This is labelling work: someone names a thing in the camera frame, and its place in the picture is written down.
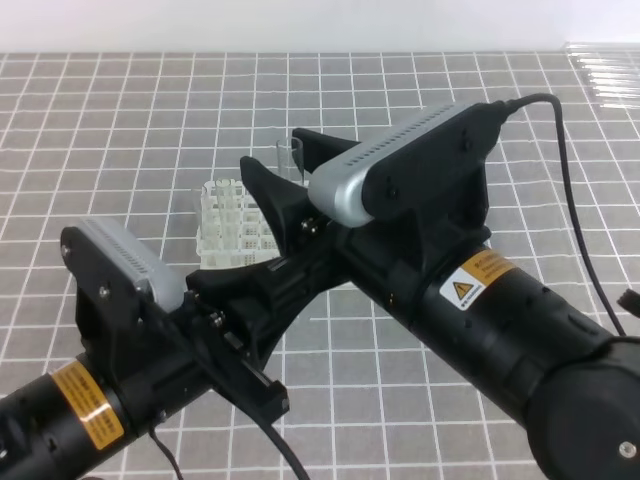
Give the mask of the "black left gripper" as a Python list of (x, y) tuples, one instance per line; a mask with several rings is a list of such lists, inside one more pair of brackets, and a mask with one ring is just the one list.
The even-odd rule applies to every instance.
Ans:
[(311, 251), (219, 270), (196, 270), (199, 295), (166, 313), (144, 296), (114, 302), (114, 391), (138, 434), (213, 390), (259, 425), (289, 410), (265, 376), (272, 352), (319, 294), (349, 280), (336, 251)]

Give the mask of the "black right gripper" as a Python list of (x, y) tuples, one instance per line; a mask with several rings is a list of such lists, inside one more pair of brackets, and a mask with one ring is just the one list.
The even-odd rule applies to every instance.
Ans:
[[(298, 170), (319, 166), (355, 147), (305, 128), (292, 131)], [(306, 187), (273, 173), (257, 159), (240, 159), (241, 180), (273, 234), (279, 253), (300, 251), (311, 239), (329, 236), (338, 266), (349, 280), (403, 325), (490, 325), (491, 288), (462, 265), (487, 250), (489, 229), (446, 215), (427, 223), (416, 214), (349, 229), (311, 203)]]

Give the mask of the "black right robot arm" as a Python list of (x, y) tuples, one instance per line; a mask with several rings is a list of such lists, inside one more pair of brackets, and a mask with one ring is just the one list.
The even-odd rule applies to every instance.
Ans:
[(363, 181), (371, 220), (349, 226), (309, 188), (243, 157), (241, 177), (288, 261), (322, 246), (351, 282), (526, 431), (551, 479), (639, 475), (639, 341), (616, 336), (486, 246), (485, 159), (496, 129), (440, 127), (376, 149), (299, 129), (305, 168)]

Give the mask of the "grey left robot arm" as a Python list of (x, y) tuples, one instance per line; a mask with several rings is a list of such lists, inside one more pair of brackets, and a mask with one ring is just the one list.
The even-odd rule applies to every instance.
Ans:
[(264, 372), (301, 311), (344, 278), (324, 254), (277, 258), (177, 279), (162, 304), (154, 280), (98, 251), (73, 250), (84, 352), (1, 402), (5, 479), (79, 479), (208, 391), (243, 411), (298, 478), (307, 473), (275, 422), (286, 388)]

